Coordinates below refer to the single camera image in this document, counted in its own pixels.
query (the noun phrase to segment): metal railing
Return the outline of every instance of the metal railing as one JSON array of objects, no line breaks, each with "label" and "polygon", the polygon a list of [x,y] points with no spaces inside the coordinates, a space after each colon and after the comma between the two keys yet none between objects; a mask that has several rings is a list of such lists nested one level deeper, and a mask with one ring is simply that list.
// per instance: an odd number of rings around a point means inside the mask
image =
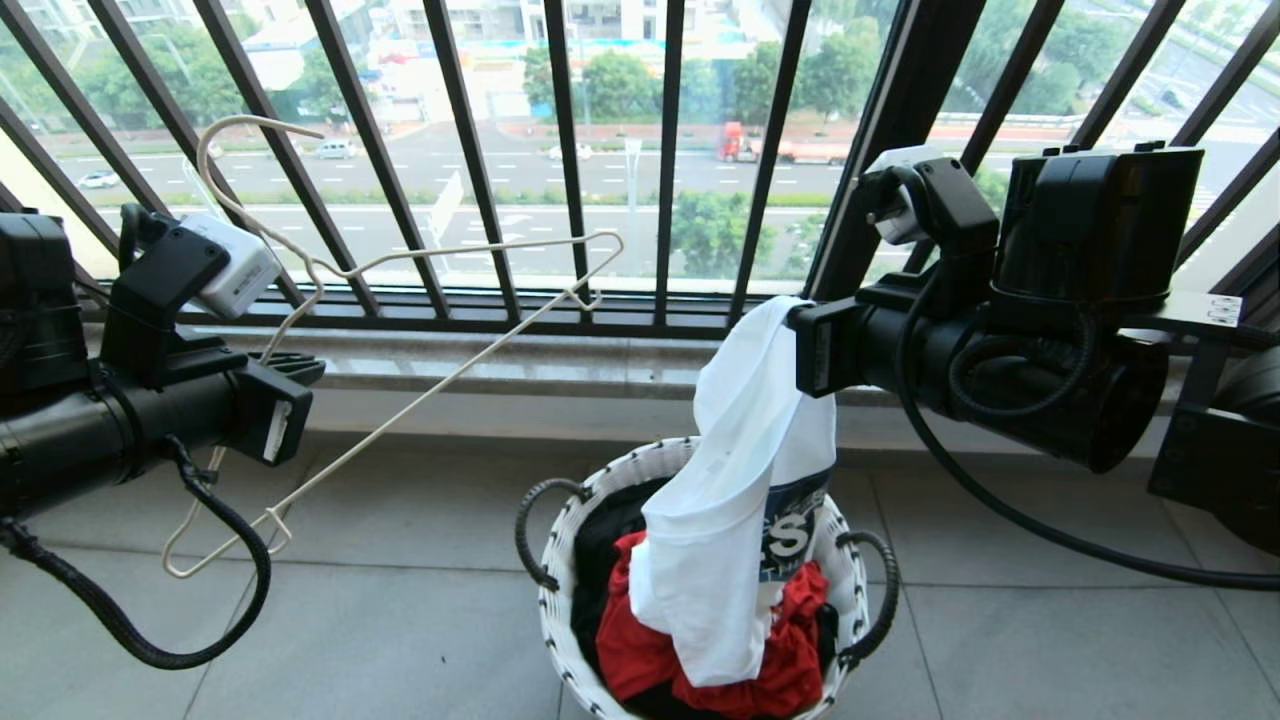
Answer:
[{"label": "metal railing", "polygon": [[[104,32],[119,53],[164,127],[182,154],[195,161],[196,133],[178,101],[165,87],[156,67],[148,60],[138,37],[125,22],[113,0],[90,0],[88,5],[102,24]],[[983,3],[957,3],[955,0],[901,0],[881,58],[865,111],[858,123],[850,145],[847,161],[835,192],[835,201],[827,209],[827,220],[819,249],[809,272],[804,293],[818,300],[847,297],[860,284],[870,266],[878,246],[878,237],[863,218],[850,211],[850,196],[859,173],[883,150],[918,145],[925,141],[951,81],[956,76],[965,50],[978,26]],[[388,154],[381,132],[357,77],[355,63],[339,28],[338,18],[328,3],[307,3],[307,13],[315,26],[316,37],[342,92],[351,122],[367,150],[378,184],[387,199],[396,227],[410,250],[424,247],[408,197],[401,184]],[[1019,91],[1027,82],[1046,40],[1055,27],[1064,0],[1038,0],[1005,63],[1004,70],[977,118],[973,135],[961,154],[963,165],[975,173],[991,150],[998,128],[1011,117],[1010,110]],[[1115,118],[1125,99],[1147,68],[1160,42],[1167,36],[1184,0],[1157,0],[1146,20],[1137,31],[1117,67],[1106,82],[1092,108],[1079,122],[1073,142],[1091,147]],[[236,36],[227,13],[218,3],[197,3],[200,18],[209,37],[236,87],[251,113],[275,118],[276,111],[257,78],[248,56]],[[498,245],[502,227],[490,179],[485,170],[484,149],[470,108],[462,61],[454,42],[449,10],[443,0],[424,3],[435,54],[448,95],[454,126],[466,161],[466,173],[477,206],[488,243]],[[556,101],[556,128],[558,146],[563,156],[566,211],[570,232],[586,233],[581,172],[575,151],[575,117],[570,73],[570,51],[564,26],[564,1],[544,0],[543,4],[548,51],[550,55],[552,83]],[[769,188],[788,102],[796,82],[801,59],[810,0],[794,0],[790,19],[783,32],[781,64],[772,108],[763,132],[763,152],[755,184],[750,193],[746,237],[741,260],[733,274],[731,293],[673,292],[671,288],[672,215],[675,196],[677,122],[680,118],[680,73],[684,59],[685,1],[666,3],[666,40],[663,49],[664,88],[662,91],[662,143],[659,155],[657,255],[654,258],[655,284],[653,292],[609,292],[603,305],[593,311],[566,307],[550,313],[532,332],[557,334],[718,338],[742,315],[748,306],[759,301],[750,293],[751,269],[769,200]],[[1280,31],[1280,3],[1271,3],[1245,41],[1222,69],[1217,81],[1193,109],[1185,124],[1172,138],[1174,145],[1199,142],[1210,126],[1219,118],[1263,54],[1275,42]],[[35,63],[40,74],[52,88],[76,124],[88,137],[111,169],[122,178],[129,192],[150,210],[165,211],[159,193],[147,183],[124,149],[113,137],[102,118],[91,106],[84,94],[54,50],[41,37],[38,28],[17,0],[0,0],[0,20],[8,26],[23,53]],[[0,127],[22,150],[33,168],[44,177],[61,200],[67,202],[101,243],[113,254],[118,252],[119,238],[92,204],[58,167],[50,152],[41,146],[27,124],[6,102],[0,101]],[[301,206],[332,254],[343,269],[355,266],[347,238],[339,232],[325,208],[315,183],[308,177],[291,141],[278,131],[265,131],[271,154],[279,163],[287,182],[301,200]],[[1185,260],[1219,228],[1248,192],[1270,172],[1280,159],[1280,137],[1272,133],[1257,150],[1239,176],[1229,183],[1212,206],[1187,232],[1179,252],[1179,263]],[[230,193],[225,178],[215,170],[215,183]],[[20,208],[20,192],[0,186],[0,208]],[[1260,241],[1258,247],[1275,243],[1275,231]],[[922,245],[913,251],[906,269],[919,270],[927,263],[932,247]],[[573,268],[581,278],[588,270],[586,251],[573,247]],[[1274,266],[1274,252],[1254,251],[1224,278],[1220,287],[1239,287],[1242,292],[1254,292],[1257,278],[1268,277]],[[333,288],[316,311],[305,318],[303,325],[351,329],[439,329],[465,332],[502,332],[516,324],[524,313],[536,307],[550,293],[520,288],[504,251],[493,251],[493,269],[497,290],[443,287],[434,268],[425,259],[416,261],[421,286],[417,288],[370,287],[364,279],[351,279],[346,288]],[[302,292],[287,275],[276,279],[275,290],[243,318],[246,324],[271,325],[302,301]],[[1267,296],[1271,305],[1274,295]],[[209,322],[211,318],[189,315],[187,322]]]}]

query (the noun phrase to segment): truck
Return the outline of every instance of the truck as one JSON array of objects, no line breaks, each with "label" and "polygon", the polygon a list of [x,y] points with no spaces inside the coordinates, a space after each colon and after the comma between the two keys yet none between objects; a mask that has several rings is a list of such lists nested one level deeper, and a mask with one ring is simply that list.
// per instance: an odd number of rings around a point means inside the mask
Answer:
[{"label": "truck", "polygon": [[[728,122],[721,128],[719,142],[716,145],[716,158],[722,163],[756,163],[763,149],[760,140],[751,140],[742,132],[742,123]],[[841,142],[794,142],[783,140],[778,143],[780,163],[822,163],[840,165],[849,154],[849,146]]]},{"label": "truck", "polygon": [[742,123],[728,122],[721,128],[716,158],[722,163],[755,163],[760,159],[760,141],[746,137]]}]

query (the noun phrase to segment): white label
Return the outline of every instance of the white label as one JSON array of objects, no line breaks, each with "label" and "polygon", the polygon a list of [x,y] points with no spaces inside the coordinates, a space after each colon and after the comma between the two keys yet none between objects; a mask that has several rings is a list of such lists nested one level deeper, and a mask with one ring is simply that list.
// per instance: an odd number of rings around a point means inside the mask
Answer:
[{"label": "white label", "polygon": [[275,401],[275,411],[271,413],[271,425],[266,429],[266,446],[262,447],[262,460],[275,462],[284,443],[284,430],[289,427],[289,410],[292,407],[283,400]]}]

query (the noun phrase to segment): white car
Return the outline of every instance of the white car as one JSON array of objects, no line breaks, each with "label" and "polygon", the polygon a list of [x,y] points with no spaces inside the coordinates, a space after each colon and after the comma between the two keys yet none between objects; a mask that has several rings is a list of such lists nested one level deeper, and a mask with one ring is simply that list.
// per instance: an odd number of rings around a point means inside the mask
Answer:
[{"label": "white car", "polygon": [[115,170],[93,170],[92,173],[82,177],[76,184],[84,190],[115,187],[116,184],[120,184],[120,176],[115,174]]},{"label": "white car", "polygon": [[[579,160],[590,160],[591,159],[591,146],[590,145],[588,145],[585,142],[579,142],[575,146],[575,149],[576,149],[577,159]],[[557,160],[558,161],[558,160],[563,160],[564,159],[564,152],[561,151],[559,145],[556,145],[554,147],[552,147],[550,150],[547,151],[547,156],[550,158],[552,160]]]}]

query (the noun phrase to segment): wire hanger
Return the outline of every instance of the wire hanger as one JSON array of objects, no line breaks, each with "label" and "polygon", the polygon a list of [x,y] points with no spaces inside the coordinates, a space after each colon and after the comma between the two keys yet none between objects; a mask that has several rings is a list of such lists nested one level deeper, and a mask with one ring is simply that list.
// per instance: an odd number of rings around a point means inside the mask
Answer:
[{"label": "wire hanger", "polygon": [[[513,327],[509,331],[507,331],[506,334],[503,334],[502,337],[499,337],[498,340],[495,340],[493,343],[490,343],[488,347],[485,347],[484,350],[481,350],[480,352],[477,352],[475,356],[472,356],[466,363],[462,363],[461,365],[458,365],[458,368],[456,370],[453,370],[452,373],[449,373],[447,377],[442,378],[439,382],[436,382],[434,386],[431,386],[426,392],[424,392],[422,395],[417,396],[417,398],[415,398],[412,402],[410,402],[407,406],[404,406],[403,410],[401,410],[399,413],[392,415],[390,419],[388,419],[385,423],[383,423],[376,429],[374,429],[371,433],[369,433],[364,439],[361,439],[360,442],[357,442],[355,446],[351,447],[351,450],[348,450],[347,452],[342,454],[337,460],[334,460],[333,462],[330,462],[323,470],[320,470],[319,473],[316,473],[315,475],[312,475],[310,479],[307,479],[305,483],[302,483],[297,489],[294,489],[289,495],[284,496],[284,498],[282,498],[275,505],[271,505],[270,507],[266,507],[262,511],[262,515],[260,515],[256,520],[253,520],[251,523],[251,525],[253,528],[257,528],[260,524],[262,524],[264,521],[266,521],[266,520],[270,519],[271,523],[274,523],[275,527],[280,529],[283,539],[279,543],[276,543],[274,547],[271,547],[269,550],[269,552],[271,555],[275,555],[280,550],[283,550],[289,543],[289,541],[293,539],[293,532],[288,528],[288,525],[284,524],[284,519],[282,518],[282,514],[284,512],[284,510],[287,510],[291,505],[293,505],[300,498],[302,498],[307,492],[310,492],[317,484],[320,484],[326,478],[329,478],[330,475],[333,475],[335,471],[338,471],[338,469],[340,469],[343,465],[346,465],[348,461],[351,461],[356,455],[358,455],[366,447],[369,447],[370,445],[372,445],[372,442],[376,441],[379,437],[381,437],[384,433],[387,433],[387,430],[390,429],[390,427],[393,424],[396,424],[402,418],[404,418],[406,415],[408,415],[410,413],[412,413],[419,405],[421,405],[429,397],[431,397],[431,396],[439,393],[440,391],[443,391],[444,388],[449,387],[463,373],[466,373],[474,365],[476,365],[477,363],[480,363],[481,360],[484,360],[489,355],[493,355],[500,347],[503,347],[504,345],[507,345],[512,338],[515,338],[521,332],[524,332],[526,328],[529,328],[529,325],[534,324],[539,318],[541,318],[544,314],[547,314],[548,311],[550,311],[559,302],[566,301],[566,300],[571,300],[571,301],[573,301],[573,304],[576,304],[580,309],[582,309],[585,311],[590,311],[590,310],[596,309],[600,305],[600,302],[603,301],[603,296],[600,293],[596,293],[595,300],[593,300],[591,302],[586,302],[586,301],[584,301],[579,296],[579,291],[582,288],[584,284],[586,284],[586,282],[589,279],[591,279],[596,273],[599,273],[609,263],[612,263],[614,259],[617,259],[617,256],[621,255],[622,251],[626,249],[626,243],[623,242],[622,236],[620,236],[618,233],[611,232],[611,231],[600,231],[600,232],[595,232],[595,233],[591,233],[591,234],[585,236],[585,237],[571,237],[571,238],[562,238],[562,240],[529,241],[529,242],[503,242],[503,243],[498,243],[498,245],[488,245],[488,246],[481,246],[481,247],[413,250],[413,251],[406,251],[406,252],[393,252],[390,255],[384,255],[381,258],[378,258],[376,260],[371,260],[369,263],[365,263],[364,265],[360,265],[360,266],[357,266],[357,268],[355,268],[352,270],[342,270],[339,268],[334,268],[333,265],[330,265],[325,260],[316,259],[310,252],[307,252],[305,249],[302,249],[301,246],[298,246],[296,242],[291,241],[287,236],[284,236],[283,233],[273,229],[266,223],[264,223],[264,222],[259,220],[257,218],[255,218],[252,213],[250,213],[241,204],[238,204],[238,202],[233,201],[230,197],[228,197],[227,193],[224,193],[212,182],[212,177],[210,176],[210,164],[209,164],[210,163],[210,160],[209,160],[209,143],[212,141],[212,138],[214,138],[214,136],[216,133],[221,132],[223,129],[225,129],[225,128],[228,128],[230,126],[237,126],[237,124],[255,124],[255,126],[260,126],[260,127],[265,127],[265,128],[274,128],[274,129],[280,129],[280,131],[287,131],[287,132],[296,132],[296,133],[306,135],[306,136],[310,136],[310,137],[324,137],[324,135],[319,133],[316,131],[308,129],[308,128],[303,128],[303,127],[300,127],[300,126],[284,123],[284,122],[270,119],[270,118],[260,118],[257,115],[230,115],[230,117],[223,118],[223,119],[218,120],[216,123],[209,126],[209,128],[201,136],[200,145],[196,149],[196,164],[198,167],[200,177],[204,181],[205,186],[214,193],[215,197],[218,197],[218,200],[225,208],[230,209],[237,215],[239,215],[244,220],[246,225],[248,225],[250,229],[257,231],[262,236],[266,236],[266,237],[270,237],[271,240],[275,240],[282,246],[284,246],[289,251],[292,251],[296,255],[298,255],[300,258],[302,258],[303,268],[306,269],[307,275],[311,278],[311,281],[312,281],[312,283],[315,284],[315,288],[316,288],[315,293],[311,297],[308,297],[305,302],[302,302],[298,307],[296,307],[293,310],[293,313],[291,313],[284,319],[284,322],[280,323],[280,327],[275,331],[275,333],[273,333],[271,338],[266,343],[266,348],[262,351],[262,357],[260,360],[261,363],[266,363],[270,359],[271,354],[274,354],[275,350],[279,347],[280,341],[284,340],[284,334],[289,331],[289,328],[293,327],[293,324],[297,322],[297,319],[301,318],[303,314],[306,314],[311,307],[315,306],[316,302],[320,301],[321,297],[324,297],[324,292],[325,292],[324,291],[324,283],[320,281],[320,278],[319,278],[319,275],[316,273],[316,266],[317,265],[321,266],[321,268],[324,268],[324,269],[326,269],[326,270],[329,270],[330,273],[333,273],[334,275],[337,275],[340,279],[349,279],[349,278],[353,278],[353,277],[358,277],[358,275],[364,274],[365,272],[367,272],[369,269],[375,268],[378,265],[381,265],[383,263],[387,263],[387,261],[390,261],[390,260],[403,260],[403,259],[411,259],[411,258],[431,258],[431,256],[436,256],[436,255],[461,255],[463,252],[492,252],[492,251],[495,251],[495,250],[513,250],[513,249],[518,249],[518,247],[545,247],[545,246],[556,246],[556,245],[577,245],[577,243],[586,243],[586,242],[589,242],[591,240],[600,238],[600,237],[611,237],[614,241],[617,241],[617,247],[613,250],[613,252],[611,252],[609,256],[605,258],[603,261],[600,261],[595,268],[590,269],[586,274],[584,274],[581,278],[579,278],[577,282],[575,282],[575,283],[570,284],[568,287],[566,287],[564,290],[562,290],[559,292],[559,295],[557,295],[556,297],[553,297],[550,301],[548,301],[545,305],[543,305],[538,310],[534,310],[527,318],[522,319],[516,327]],[[221,446],[215,447],[214,448],[214,456],[212,456],[212,460],[210,461],[209,469],[210,470],[216,470],[219,468],[219,465],[221,465],[221,461],[223,461],[223,457],[225,456],[225,454],[227,454],[227,448],[225,447],[221,447]],[[179,578],[179,579],[191,578],[196,573],[204,570],[210,562],[212,562],[215,559],[218,559],[221,555],[224,555],[228,550],[230,550],[232,547],[236,546],[236,543],[239,542],[239,538],[232,537],[230,539],[228,539],[227,542],[224,542],[221,546],[219,546],[216,550],[214,550],[212,552],[210,552],[209,555],[206,555],[204,559],[201,559],[200,561],[197,561],[191,568],[187,568],[187,569],[177,568],[173,564],[173,548],[178,543],[178,541],[182,539],[182,537],[191,528],[191,525],[195,521],[195,519],[198,515],[198,512],[200,512],[200,503],[198,502],[192,503],[191,510],[187,512],[187,516],[182,521],[182,525],[179,525],[178,529],[173,533],[173,536],[169,537],[168,542],[165,542],[165,544],[164,544],[164,550],[161,551],[161,564],[164,565],[165,571],[169,573],[170,575],[173,575],[174,578]]]}]

